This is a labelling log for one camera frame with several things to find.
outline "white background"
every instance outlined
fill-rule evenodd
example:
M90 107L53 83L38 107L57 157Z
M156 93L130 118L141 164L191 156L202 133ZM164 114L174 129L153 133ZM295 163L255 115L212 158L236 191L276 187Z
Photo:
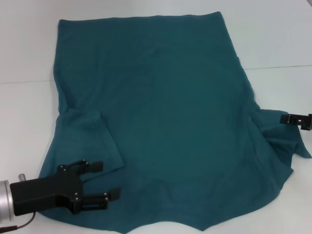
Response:
M263 109L312 113L312 7L306 0L0 0L0 180L36 178L58 116L52 76L59 19L88 20L220 11ZM312 152L312 132L301 131ZM312 160L293 157L295 172L266 207L207 229L207 234L311 234ZM29 215L16 217L23 224ZM37 215L20 234L105 231ZM200 231L161 222L132 234Z

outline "green towel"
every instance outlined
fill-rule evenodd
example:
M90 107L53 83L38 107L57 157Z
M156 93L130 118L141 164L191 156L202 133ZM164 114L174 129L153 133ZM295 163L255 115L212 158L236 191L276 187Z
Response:
M103 160L85 193L120 187L108 210L42 212L126 233L174 221L204 230L276 198L292 155L311 157L282 111L261 110L220 12L61 20L55 136L40 176Z

